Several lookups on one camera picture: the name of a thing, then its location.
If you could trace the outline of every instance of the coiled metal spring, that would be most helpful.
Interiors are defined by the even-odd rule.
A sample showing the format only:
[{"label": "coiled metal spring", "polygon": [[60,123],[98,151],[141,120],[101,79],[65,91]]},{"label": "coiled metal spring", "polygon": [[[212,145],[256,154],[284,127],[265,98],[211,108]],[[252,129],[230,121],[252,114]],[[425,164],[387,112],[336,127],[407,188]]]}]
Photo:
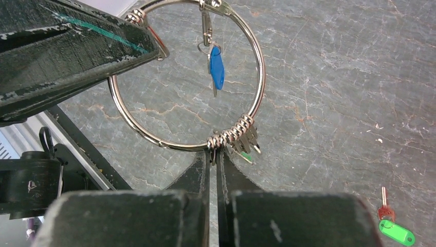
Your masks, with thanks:
[{"label": "coiled metal spring", "polygon": [[223,130],[221,134],[214,134],[207,138],[208,149],[218,149],[236,142],[242,135],[247,133],[254,122],[255,120],[248,114],[242,114],[230,129]]},{"label": "coiled metal spring", "polygon": [[146,16],[146,13],[142,11],[141,9],[134,9],[131,13],[127,14],[124,18],[124,20],[140,25],[144,22],[144,18]]}]

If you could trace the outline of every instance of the black cable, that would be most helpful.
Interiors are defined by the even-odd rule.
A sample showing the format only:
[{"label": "black cable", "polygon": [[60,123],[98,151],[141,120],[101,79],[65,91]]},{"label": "black cable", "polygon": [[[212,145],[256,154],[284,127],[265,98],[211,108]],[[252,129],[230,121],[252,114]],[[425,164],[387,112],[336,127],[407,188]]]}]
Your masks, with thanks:
[{"label": "black cable", "polygon": [[44,152],[50,154],[51,158],[55,157],[55,147],[51,139],[50,129],[48,127],[41,127],[40,129],[40,142]]}]

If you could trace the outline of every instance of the red key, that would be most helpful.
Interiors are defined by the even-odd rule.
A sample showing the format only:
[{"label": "red key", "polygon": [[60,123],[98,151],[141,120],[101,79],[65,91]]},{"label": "red key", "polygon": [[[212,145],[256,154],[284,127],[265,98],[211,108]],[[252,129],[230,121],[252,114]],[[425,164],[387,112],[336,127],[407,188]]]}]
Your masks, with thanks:
[{"label": "red key", "polygon": [[395,212],[391,209],[391,206],[389,206],[388,199],[386,198],[386,188],[381,188],[381,197],[383,200],[382,206],[377,210],[378,219],[379,220],[390,220],[392,222],[395,222]]}]

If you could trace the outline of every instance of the metal key ring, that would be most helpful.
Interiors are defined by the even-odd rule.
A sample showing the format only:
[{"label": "metal key ring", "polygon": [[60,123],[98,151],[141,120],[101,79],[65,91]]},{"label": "metal key ring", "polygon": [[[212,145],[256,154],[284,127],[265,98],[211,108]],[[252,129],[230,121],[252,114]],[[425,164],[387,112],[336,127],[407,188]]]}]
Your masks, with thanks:
[{"label": "metal key ring", "polygon": [[[241,137],[243,134],[247,132],[247,130],[250,129],[250,127],[253,127],[254,123],[254,116],[256,112],[259,109],[259,106],[261,104],[264,90],[265,90],[265,61],[263,58],[263,54],[259,45],[258,40],[256,39],[253,31],[250,29],[250,27],[247,25],[247,23],[224,1],[221,0],[152,0],[149,3],[144,4],[140,9],[134,10],[134,14],[128,15],[126,17],[126,20],[135,19],[135,22],[144,22],[146,27],[148,27],[147,23],[147,14],[151,12],[152,10],[155,10],[159,7],[163,7],[166,5],[171,4],[178,4],[178,3],[191,3],[191,4],[197,4],[200,7],[200,11],[202,14],[205,11],[209,11],[215,14],[219,14],[222,16],[227,16],[230,19],[232,19],[239,28],[243,31],[243,33],[246,35],[248,41],[250,42],[251,48],[255,54],[256,57],[256,64],[257,64],[257,72],[258,72],[258,85],[256,88],[256,94],[255,98],[251,104],[250,109],[246,114],[243,114],[241,118],[238,119],[235,124],[227,129],[224,130],[221,134],[214,134],[211,137],[208,137],[207,142],[202,144],[183,144],[183,143],[174,143],[170,142],[164,139],[159,138],[158,136],[152,134],[148,130],[146,130],[136,119],[132,116],[132,114],[129,112],[127,107],[125,106],[120,90],[118,88],[118,82],[117,82],[117,76],[112,75],[110,76],[107,81],[109,84],[109,89],[111,91],[112,99],[115,102],[115,105],[120,112],[122,118],[124,121],[139,135],[141,135],[143,138],[148,140],[149,142],[154,143],[155,145],[158,145],[163,148],[168,148],[172,150],[178,150],[178,151],[190,151],[190,152],[198,152],[205,149],[216,149],[222,146],[225,146],[226,144],[232,144],[238,140],[239,137]],[[168,50],[166,47],[162,44],[161,40],[155,32],[151,29],[151,33],[155,38],[156,43],[160,46],[160,51],[162,56],[168,55]]]},{"label": "metal key ring", "polygon": [[[218,47],[218,49],[220,49],[220,54],[221,54],[221,51],[222,51],[223,49],[221,48],[220,45],[218,45],[215,41],[209,41],[209,43],[212,44],[212,45],[214,45],[214,46],[216,46],[216,47]],[[199,43],[199,44],[197,45],[197,49],[198,49],[201,53],[208,55],[208,53],[204,52],[204,51],[200,48],[200,45],[201,45],[201,43]]]}]

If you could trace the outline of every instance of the teal stripe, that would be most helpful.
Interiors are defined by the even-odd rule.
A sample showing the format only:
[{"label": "teal stripe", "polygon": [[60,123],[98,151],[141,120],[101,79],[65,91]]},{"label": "teal stripe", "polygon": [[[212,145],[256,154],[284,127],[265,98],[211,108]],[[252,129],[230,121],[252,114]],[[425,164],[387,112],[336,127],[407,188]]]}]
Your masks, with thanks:
[{"label": "teal stripe", "polygon": [[107,31],[107,30],[104,30],[104,29],[102,29],[102,28],[100,28],[100,27],[94,26],[94,25],[91,24],[91,23],[84,22],[84,21],[81,21],[81,20],[75,19],[75,18],[73,18],[73,17],[66,16],[66,15],[61,15],[61,14],[59,14],[59,16],[60,16],[61,18],[65,19],[65,20],[67,20],[68,22],[72,23],[72,24],[75,24],[75,25],[78,25],[78,26],[81,26],[81,27],[89,28],[89,29],[91,29],[92,31],[95,31],[95,32],[97,32],[97,33],[99,33],[99,34],[101,34],[101,35],[103,35],[103,36],[106,36],[106,37],[108,37],[108,38],[110,38],[110,39],[116,40],[116,41],[118,41],[118,42],[120,42],[120,43],[122,43],[122,44],[124,44],[124,45],[127,45],[127,46],[129,46],[129,47],[131,47],[131,48],[133,48],[133,49],[135,49],[135,50],[141,52],[142,54],[147,54],[147,53],[149,53],[149,52],[148,52],[147,50],[145,50],[144,48],[139,47],[139,46],[133,44],[132,42],[129,42],[129,41],[123,39],[122,37],[120,37],[120,36],[118,36],[118,35],[116,35],[116,34],[114,34],[114,33],[111,33],[111,32],[109,32],[109,31]]}]

